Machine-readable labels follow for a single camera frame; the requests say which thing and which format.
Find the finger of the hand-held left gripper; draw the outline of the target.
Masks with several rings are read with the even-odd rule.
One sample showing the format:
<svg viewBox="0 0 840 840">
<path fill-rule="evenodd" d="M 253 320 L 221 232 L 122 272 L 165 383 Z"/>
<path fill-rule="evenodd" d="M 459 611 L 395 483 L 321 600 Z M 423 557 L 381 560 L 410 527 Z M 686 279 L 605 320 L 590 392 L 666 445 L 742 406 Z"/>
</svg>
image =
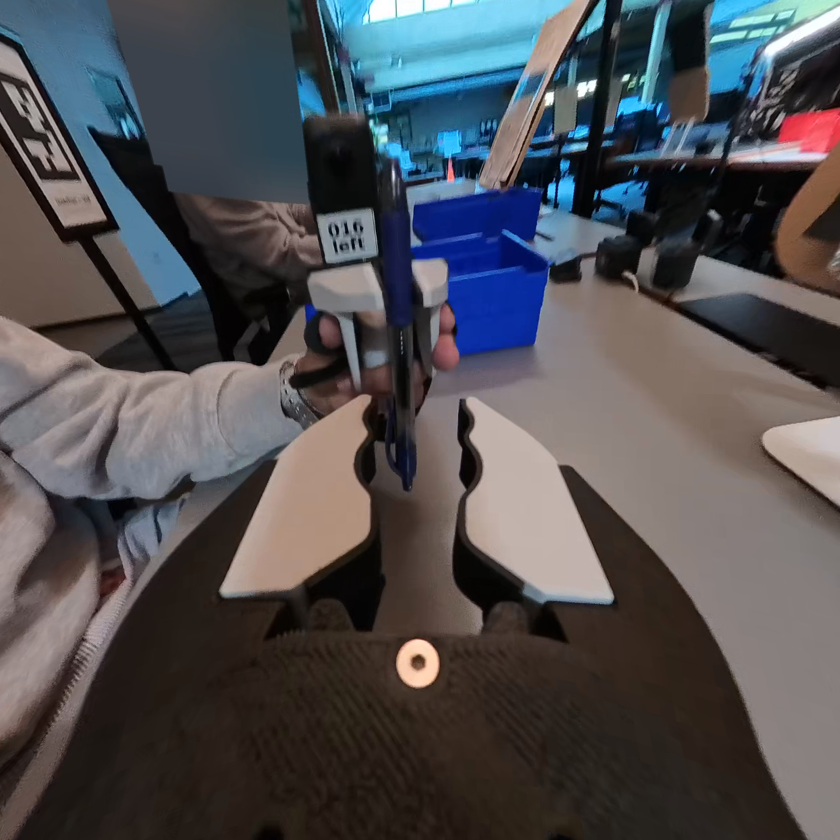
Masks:
<svg viewBox="0 0 840 840">
<path fill-rule="evenodd" d="M 357 316 L 384 313 L 382 284 L 373 265 L 347 265 L 320 269 L 310 274 L 311 304 L 335 317 L 341 331 L 353 388 L 362 392 L 362 351 Z"/>
<path fill-rule="evenodd" d="M 415 354 L 426 377 L 435 373 L 433 352 L 440 334 L 440 312 L 448 299 L 448 264 L 441 258 L 413 260 Z"/>
</svg>

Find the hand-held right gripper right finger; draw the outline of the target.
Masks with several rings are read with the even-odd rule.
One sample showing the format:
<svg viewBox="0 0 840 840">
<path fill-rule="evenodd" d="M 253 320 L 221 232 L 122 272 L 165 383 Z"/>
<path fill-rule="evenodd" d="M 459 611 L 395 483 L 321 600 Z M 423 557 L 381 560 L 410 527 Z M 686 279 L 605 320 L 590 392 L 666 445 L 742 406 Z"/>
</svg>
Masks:
<svg viewBox="0 0 840 840">
<path fill-rule="evenodd" d="M 474 396 L 458 405 L 453 574 L 478 606 L 607 606 L 614 593 L 556 458 Z"/>
</svg>

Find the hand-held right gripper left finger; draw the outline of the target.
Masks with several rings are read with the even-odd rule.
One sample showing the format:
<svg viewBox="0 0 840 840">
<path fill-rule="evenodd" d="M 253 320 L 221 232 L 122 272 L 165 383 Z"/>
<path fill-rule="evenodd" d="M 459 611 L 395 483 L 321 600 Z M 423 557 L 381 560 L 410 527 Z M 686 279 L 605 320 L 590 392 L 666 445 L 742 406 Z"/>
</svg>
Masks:
<svg viewBox="0 0 840 840">
<path fill-rule="evenodd" d="M 219 587 L 222 599 L 311 589 L 367 549 L 378 531 L 370 491 L 377 408 L 358 396 L 276 457 Z"/>
</svg>

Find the blue pen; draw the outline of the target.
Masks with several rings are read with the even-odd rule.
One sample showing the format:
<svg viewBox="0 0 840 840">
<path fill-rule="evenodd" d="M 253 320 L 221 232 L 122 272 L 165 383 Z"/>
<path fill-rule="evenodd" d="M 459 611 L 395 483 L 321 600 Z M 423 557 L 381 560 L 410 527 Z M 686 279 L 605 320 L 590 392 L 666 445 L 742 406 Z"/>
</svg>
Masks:
<svg viewBox="0 0 840 840">
<path fill-rule="evenodd" d="M 379 168 L 381 284 L 385 304 L 391 394 L 385 421 L 385 455 L 405 492 L 417 473 L 415 350 L 410 217 L 402 170 L 382 156 Z"/>
</svg>

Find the person's left hand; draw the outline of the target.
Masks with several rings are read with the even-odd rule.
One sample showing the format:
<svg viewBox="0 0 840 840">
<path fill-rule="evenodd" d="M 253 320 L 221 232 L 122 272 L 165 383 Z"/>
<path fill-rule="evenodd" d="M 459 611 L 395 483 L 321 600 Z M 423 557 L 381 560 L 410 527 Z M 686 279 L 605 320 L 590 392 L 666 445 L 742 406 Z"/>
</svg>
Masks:
<svg viewBox="0 0 840 840">
<path fill-rule="evenodd" d="M 455 315 L 449 305 L 444 304 L 439 313 L 439 332 L 432 352 L 432 366 L 437 371 L 452 371 L 459 362 L 456 332 Z M 352 375 L 347 371 L 327 376 L 324 371 L 345 355 L 338 320 L 331 314 L 321 316 L 318 335 L 325 353 L 306 349 L 295 362 L 290 379 L 292 387 L 315 414 L 325 417 L 361 395 L 379 402 L 388 401 L 392 393 L 392 374 L 387 365 L 361 369 L 360 388 L 354 386 Z"/>
</svg>

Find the large blue storage bin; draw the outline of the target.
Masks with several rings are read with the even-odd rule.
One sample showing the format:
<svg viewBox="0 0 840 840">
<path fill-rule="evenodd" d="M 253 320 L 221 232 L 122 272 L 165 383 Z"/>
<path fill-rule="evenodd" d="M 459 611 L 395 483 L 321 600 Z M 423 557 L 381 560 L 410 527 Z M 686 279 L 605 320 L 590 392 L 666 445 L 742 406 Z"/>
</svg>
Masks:
<svg viewBox="0 0 840 840">
<path fill-rule="evenodd" d="M 465 355 L 533 345 L 537 338 L 549 261 L 511 232 L 420 239 L 411 233 L 415 259 L 448 265 L 448 303 Z"/>
</svg>

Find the small blue storage bin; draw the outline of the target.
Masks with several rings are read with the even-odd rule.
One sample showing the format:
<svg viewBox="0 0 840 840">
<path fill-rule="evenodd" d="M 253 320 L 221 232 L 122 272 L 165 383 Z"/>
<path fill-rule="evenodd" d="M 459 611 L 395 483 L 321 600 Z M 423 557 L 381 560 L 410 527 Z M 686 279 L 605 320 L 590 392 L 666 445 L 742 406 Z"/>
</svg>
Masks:
<svg viewBox="0 0 840 840">
<path fill-rule="evenodd" d="M 468 235 L 494 238 L 503 231 L 530 241 L 536 234 L 542 199 L 539 188 L 515 186 L 504 192 L 419 203 L 414 206 L 412 230 L 423 243 Z"/>
</svg>

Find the black battery charger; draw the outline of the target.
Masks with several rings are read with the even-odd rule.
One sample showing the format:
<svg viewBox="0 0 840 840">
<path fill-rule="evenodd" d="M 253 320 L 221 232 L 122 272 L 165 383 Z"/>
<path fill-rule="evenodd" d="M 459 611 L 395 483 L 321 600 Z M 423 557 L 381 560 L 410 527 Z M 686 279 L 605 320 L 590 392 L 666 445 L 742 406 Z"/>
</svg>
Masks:
<svg viewBox="0 0 840 840">
<path fill-rule="evenodd" d="M 609 280 L 620 280 L 626 272 L 635 276 L 643 248 L 642 242 L 631 235 L 602 239 L 595 251 L 596 275 Z"/>
<path fill-rule="evenodd" d="M 662 241 L 654 259 L 652 288 L 660 291 L 678 291 L 686 288 L 692 278 L 700 244 L 693 238 Z"/>
</svg>

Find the black pole stand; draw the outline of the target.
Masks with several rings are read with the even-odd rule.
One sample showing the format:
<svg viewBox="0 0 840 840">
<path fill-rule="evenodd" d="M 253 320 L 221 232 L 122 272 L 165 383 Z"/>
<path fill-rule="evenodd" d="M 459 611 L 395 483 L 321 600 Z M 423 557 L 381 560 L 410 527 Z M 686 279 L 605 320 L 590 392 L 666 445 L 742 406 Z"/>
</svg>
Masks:
<svg viewBox="0 0 840 840">
<path fill-rule="evenodd" d="M 572 202 L 572 214 L 583 218 L 591 218 L 594 211 L 596 181 L 620 37 L 622 8 L 622 1 L 605 1 L 590 130 L 583 160 L 575 178 Z"/>
</svg>

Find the framed marker sign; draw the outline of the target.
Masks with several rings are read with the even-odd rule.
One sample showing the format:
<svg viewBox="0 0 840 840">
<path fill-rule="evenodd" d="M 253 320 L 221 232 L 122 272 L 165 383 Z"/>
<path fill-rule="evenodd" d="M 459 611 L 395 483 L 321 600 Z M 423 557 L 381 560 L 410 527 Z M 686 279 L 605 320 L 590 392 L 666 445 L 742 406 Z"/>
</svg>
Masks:
<svg viewBox="0 0 840 840">
<path fill-rule="evenodd" d="M 1 35 L 1 142 L 41 212 L 65 244 L 79 244 L 162 369 L 176 366 L 96 237 L 119 226 L 28 58 Z"/>
</svg>

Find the black desk mat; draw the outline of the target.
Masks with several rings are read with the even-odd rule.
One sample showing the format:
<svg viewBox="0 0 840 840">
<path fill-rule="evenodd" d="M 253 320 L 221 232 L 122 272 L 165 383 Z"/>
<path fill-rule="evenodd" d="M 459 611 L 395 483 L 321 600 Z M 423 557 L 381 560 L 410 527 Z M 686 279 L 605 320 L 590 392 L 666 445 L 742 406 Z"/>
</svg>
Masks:
<svg viewBox="0 0 840 840">
<path fill-rule="evenodd" d="M 750 293 L 682 301 L 675 310 L 818 388 L 839 388 L 837 325 Z"/>
</svg>

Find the long wooden desk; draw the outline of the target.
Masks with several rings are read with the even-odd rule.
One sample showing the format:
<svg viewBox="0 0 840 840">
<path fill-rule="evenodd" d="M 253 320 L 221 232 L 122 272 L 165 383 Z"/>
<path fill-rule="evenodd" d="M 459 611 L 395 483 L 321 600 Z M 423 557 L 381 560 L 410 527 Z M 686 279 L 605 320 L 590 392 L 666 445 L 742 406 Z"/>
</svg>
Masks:
<svg viewBox="0 0 840 840">
<path fill-rule="evenodd" d="M 723 166 L 733 172 L 812 172 L 827 156 L 825 152 L 803 152 L 793 146 L 769 144 L 730 154 L 724 164 L 721 154 L 643 152 L 613 156 L 603 164 L 603 168 L 651 171 L 689 167 L 713 171 Z"/>
</svg>

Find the black monitor with cardboard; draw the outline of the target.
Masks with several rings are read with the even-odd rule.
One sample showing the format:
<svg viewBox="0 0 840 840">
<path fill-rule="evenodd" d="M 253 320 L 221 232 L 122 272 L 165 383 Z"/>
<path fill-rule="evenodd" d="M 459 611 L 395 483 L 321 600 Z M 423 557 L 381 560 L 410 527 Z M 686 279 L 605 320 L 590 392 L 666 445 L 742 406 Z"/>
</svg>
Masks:
<svg viewBox="0 0 840 840">
<path fill-rule="evenodd" d="M 665 35 L 673 67 L 668 84 L 672 123 L 701 122 L 707 116 L 713 5 L 713 1 L 683 1 L 672 6 Z"/>
</svg>

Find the black-white patterned board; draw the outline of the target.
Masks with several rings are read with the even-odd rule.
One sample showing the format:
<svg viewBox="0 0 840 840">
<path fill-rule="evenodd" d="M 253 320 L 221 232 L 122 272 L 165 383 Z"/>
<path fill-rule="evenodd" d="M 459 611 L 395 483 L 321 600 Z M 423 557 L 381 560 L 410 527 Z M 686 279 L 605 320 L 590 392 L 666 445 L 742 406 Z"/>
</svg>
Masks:
<svg viewBox="0 0 840 840">
<path fill-rule="evenodd" d="M 838 108 L 839 44 L 798 59 L 775 61 L 750 106 L 744 134 L 754 140 L 776 138 L 785 118 Z"/>
</svg>

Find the red bin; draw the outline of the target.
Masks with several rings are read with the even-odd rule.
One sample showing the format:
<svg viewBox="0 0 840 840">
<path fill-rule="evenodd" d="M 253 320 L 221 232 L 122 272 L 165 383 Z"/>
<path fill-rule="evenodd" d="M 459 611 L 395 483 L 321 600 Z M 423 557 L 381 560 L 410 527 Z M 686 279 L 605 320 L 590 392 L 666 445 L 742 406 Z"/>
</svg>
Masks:
<svg viewBox="0 0 840 840">
<path fill-rule="evenodd" d="M 802 153 L 830 153 L 839 143 L 839 108 L 786 116 L 778 143 L 794 144 Z"/>
</svg>

